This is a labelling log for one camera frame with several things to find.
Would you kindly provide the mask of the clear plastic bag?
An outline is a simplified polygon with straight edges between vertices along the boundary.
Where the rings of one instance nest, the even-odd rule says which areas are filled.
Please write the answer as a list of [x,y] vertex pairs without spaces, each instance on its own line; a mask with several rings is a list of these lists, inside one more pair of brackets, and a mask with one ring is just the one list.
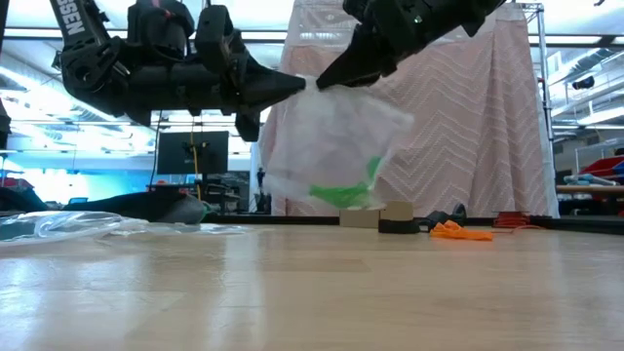
[[125,219],[103,212],[36,212],[0,217],[0,247],[46,244],[111,232]]
[[335,210],[371,210],[383,206],[376,184],[370,206],[338,209],[309,195],[311,185],[350,187],[365,184],[371,157],[382,167],[396,154],[409,133],[413,117],[376,97],[367,88],[306,88],[271,108],[260,129],[259,148],[265,171],[263,187],[275,199],[310,202]]
[[128,224],[108,233],[115,237],[139,236],[218,236],[240,235],[249,232],[247,226],[229,224],[183,224],[183,223],[146,223]]

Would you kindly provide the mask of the orange rubber band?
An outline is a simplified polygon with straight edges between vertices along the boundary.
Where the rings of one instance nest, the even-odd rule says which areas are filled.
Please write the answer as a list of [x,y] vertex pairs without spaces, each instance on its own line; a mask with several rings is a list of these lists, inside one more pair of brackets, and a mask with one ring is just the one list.
[[492,241],[493,233],[483,230],[470,230],[462,227],[458,223],[447,220],[444,223],[437,223],[429,232],[434,238],[452,240],[472,240],[472,241]]

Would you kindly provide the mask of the red storage bin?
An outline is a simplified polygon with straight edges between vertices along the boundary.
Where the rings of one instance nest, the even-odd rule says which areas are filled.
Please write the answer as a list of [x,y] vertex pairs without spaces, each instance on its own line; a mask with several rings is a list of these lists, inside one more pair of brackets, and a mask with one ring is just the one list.
[[622,162],[624,162],[624,156],[614,156],[599,159],[591,165],[582,169],[580,173],[591,174],[593,176],[599,176],[604,178],[614,177],[616,175],[614,168]]

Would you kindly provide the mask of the red black tape roll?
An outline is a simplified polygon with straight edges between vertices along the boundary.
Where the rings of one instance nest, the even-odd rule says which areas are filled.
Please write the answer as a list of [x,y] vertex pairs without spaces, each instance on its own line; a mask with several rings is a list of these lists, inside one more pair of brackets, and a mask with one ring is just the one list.
[[516,229],[530,225],[530,217],[523,212],[499,212],[493,221],[494,228]]

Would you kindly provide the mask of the black computer monitor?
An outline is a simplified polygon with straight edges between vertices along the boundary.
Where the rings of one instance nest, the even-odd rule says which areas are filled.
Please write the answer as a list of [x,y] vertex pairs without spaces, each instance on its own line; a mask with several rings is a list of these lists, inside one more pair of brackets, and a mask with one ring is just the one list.
[[164,133],[158,145],[158,175],[217,175],[228,172],[229,133]]

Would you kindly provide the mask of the small cardboard box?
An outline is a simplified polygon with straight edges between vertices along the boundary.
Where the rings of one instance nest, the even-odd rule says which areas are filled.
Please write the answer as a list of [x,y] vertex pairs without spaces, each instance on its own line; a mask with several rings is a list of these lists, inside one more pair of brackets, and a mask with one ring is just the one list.
[[380,221],[409,220],[413,220],[413,204],[403,201],[390,201],[379,209],[341,210],[339,212],[339,225],[351,228],[377,229]]

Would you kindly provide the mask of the white cabinet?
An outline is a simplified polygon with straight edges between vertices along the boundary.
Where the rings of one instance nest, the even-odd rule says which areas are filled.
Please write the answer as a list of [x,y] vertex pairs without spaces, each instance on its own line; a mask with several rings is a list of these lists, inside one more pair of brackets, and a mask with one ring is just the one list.
[[263,190],[265,171],[261,164],[260,149],[257,142],[251,146],[250,167],[250,209],[257,213],[263,213],[266,200]]

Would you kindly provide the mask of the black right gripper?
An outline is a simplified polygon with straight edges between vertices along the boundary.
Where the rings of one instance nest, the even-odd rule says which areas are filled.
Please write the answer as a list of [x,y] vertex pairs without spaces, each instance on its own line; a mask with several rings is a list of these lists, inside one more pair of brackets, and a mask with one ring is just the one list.
[[318,77],[320,90],[368,87],[405,58],[457,27],[458,0],[367,0],[362,26],[347,49]]

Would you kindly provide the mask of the pink chevron cloth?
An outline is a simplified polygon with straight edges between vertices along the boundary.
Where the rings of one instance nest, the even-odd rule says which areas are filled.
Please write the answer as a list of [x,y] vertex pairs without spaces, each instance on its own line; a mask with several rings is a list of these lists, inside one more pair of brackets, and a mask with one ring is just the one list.
[[[489,15],[475,37],[455,29],[367,89],[414,119],[379,175],[383,202],[412,203],[417,216],[459,203],[471,217],[547,215],[539,92],[515,3]],[[273,196],[272,212],[337,214]]]

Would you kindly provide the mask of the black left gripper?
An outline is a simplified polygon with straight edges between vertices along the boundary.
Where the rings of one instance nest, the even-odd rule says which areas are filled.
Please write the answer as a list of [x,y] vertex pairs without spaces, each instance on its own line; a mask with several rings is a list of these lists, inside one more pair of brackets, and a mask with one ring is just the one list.
[[225,75],[199,63],[177,63],[156,73],[155,108],[187,110],[199,116],[218,109],[235,114],[235,127],[244,141],[258,141],[259,112],[306,88],[304,78],[259,64],[249,53],[238,56],[238,87]]

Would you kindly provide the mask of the wooden side table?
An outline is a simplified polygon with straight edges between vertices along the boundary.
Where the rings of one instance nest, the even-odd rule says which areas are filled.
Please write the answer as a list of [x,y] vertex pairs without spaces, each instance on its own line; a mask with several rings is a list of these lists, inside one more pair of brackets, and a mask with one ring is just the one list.
[[558,193],[588,193],[600,196],[624,197],[624,185],[594,186],[594,185],[557,185]]

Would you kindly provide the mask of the silver metal rack pole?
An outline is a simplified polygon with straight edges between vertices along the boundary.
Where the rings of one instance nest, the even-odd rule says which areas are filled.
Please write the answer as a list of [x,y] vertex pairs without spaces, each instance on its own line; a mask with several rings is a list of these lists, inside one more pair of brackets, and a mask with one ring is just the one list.
[[549,69],[547,63],[547,40],[545,27],[544,5],[536,1],[509,0],[523,10],[526,23],[536,23],[537,32],[529,35],[529,43],[535,45],[538,51],[539,73],[535,74],[536,88],[539,93],[538,118],[540,145],[543,153],[543,169],[545,175],[547,215],[559,219],[559,201],[556,190],[556,160],[554,154],[554,131],[552,119],[552,103],[549,86]]

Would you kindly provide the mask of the black aluminium table frame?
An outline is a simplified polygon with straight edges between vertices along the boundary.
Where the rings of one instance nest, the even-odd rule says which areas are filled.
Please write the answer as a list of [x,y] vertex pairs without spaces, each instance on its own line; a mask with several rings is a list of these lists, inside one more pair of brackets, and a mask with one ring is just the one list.
[[[529,215],[530,225],[553,230],[566,230],[575,232],[595,232],[603,234],[624,235],[624,218],[590,218],[588,216],[551,218],[548,216]],[[120,227],[128,224],[161,223],[149,222],[143,219],[124,217]],[[466,218],[462,227],[491,226],[494,218],[473,217]],[[271,216],[271,215],[209,215],[203,223],[212,224],[259,224],[259,225],[339,225],[337,216]],[[427,231],[426,226],[420,229]]]

